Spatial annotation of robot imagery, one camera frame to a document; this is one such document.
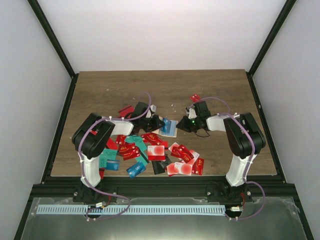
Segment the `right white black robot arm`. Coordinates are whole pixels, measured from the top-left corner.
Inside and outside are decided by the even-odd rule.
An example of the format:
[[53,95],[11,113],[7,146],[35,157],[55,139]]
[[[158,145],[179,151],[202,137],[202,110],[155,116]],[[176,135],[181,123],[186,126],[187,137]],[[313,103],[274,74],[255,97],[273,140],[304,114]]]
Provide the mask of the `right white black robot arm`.
[[176,127],[188,133],[196,133],[201,129],[226,133],[232,160],[225,176],[228,185],[222,188],[222,195],[225,200],[232,202],[240,196],[239,186],[247,183],[249,169],[261,149],[266,146],[266,139],[250,112],[212,115],[207,99],[199,99],[188,106],[185,109],[186,115]]

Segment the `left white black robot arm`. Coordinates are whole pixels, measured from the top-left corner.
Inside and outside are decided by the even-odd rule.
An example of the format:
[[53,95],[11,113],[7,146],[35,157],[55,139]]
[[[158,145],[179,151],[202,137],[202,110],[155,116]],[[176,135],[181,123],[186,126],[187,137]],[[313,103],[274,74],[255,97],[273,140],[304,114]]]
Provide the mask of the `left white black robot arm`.
[[89,201],[97,202],[102,196],[102,189],[97,186],[99,174],[99,157],[107,146],[111,136],[129,136],[142,129],[150,133],[161,129],[165,122],[155,114],[152,104],[139,102],[129,116],[118,118],[103,117],[91,113],[74,133],[71,141],[79,156],[81,182],[87,186],[84,195]]

